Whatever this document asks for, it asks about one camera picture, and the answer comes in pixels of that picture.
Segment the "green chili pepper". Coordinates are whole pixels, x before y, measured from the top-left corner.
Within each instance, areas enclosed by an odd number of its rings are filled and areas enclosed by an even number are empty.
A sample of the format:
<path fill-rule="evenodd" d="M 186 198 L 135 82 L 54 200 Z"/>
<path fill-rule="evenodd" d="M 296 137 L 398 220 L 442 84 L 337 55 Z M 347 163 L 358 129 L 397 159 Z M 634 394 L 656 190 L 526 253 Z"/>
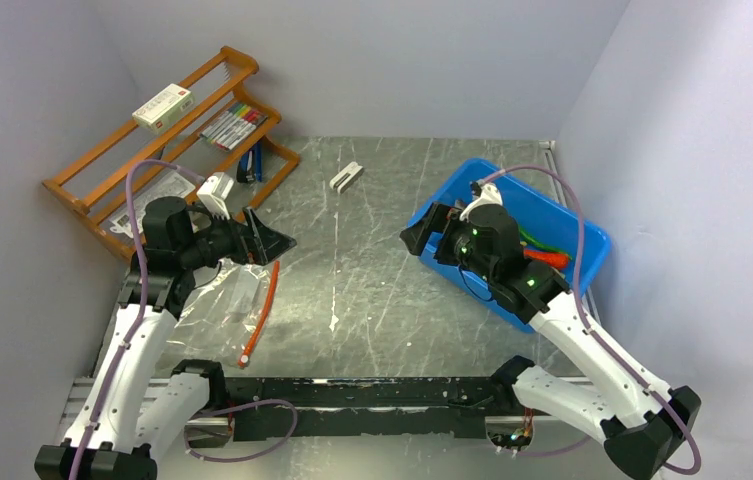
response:
<path fill-rule="evenodd" d="M 522 226 L 519 227 L 519 233 L 521 237 L 521 242 L 525 243 L 527 246 L 530 246 L 532 249 L 563 255 L 566 258 L 571 259 L 570 254 L 566 250 L 563 250 L 559 247 L 556 247 L 549 243 L 545 243 L 538 240 L 535 236 L 533 236 L 529 231 L 527 231 Z"/>

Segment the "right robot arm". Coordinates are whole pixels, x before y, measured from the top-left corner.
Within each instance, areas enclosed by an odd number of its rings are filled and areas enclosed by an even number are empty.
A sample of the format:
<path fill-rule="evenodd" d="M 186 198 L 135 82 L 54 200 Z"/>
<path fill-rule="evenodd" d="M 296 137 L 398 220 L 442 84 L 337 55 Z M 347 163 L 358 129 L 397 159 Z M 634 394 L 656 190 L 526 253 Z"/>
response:
<path fill-rule="evenodd" d="M 671 387 L 634 360 L 590 315 L 566 279 L 524 253 L 519 226 L 501 205 L 468 213 L 442 203 L 402 230 L 409 253 L 423 254 L 439 234 L 433 258 L 482 278 L 491 299 L 530 326 L 582 371 L 586 389 L 524 360 L 491 391 L 502 413 L 540 410 L 600 443 L 632 479 L 651 479 L 686 441 L 702 405 L 688 386 Z"/>

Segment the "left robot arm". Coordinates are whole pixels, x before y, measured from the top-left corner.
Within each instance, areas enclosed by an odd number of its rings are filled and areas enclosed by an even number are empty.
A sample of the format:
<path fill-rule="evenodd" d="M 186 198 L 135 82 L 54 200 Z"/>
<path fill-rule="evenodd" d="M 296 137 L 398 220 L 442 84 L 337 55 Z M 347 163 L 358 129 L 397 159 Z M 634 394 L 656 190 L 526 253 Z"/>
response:
<path fill-rule="evenodd" d="M 197 414 L 225 409 L 229 388 L 220 363 L 183 360 L 165 391 L 142 405 L 155 364 L 196 288 L 195 272 L 223 259 L 266 266 L 296 240 L 243 210 L 238 222 L 167 196 L 147 204 L 144 244 L 117 296 L 116 320 L 102 367 L 81 411 L 57 445 L 34 461 L 41 479 L 154 479 L 158 461 Z"/>

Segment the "clear zip top bag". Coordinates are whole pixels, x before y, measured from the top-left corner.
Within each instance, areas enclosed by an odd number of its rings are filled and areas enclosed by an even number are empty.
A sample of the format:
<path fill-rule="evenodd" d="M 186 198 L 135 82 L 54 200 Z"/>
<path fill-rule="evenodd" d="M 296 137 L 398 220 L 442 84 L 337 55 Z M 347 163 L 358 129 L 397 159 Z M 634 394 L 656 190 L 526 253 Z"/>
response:
<path fill-rule="evenodd" d="M 201 286 L 168 340 L 171 354 L 249 366 L 274 304 L 280 263 L 267 267 L 223 262 Z"/>

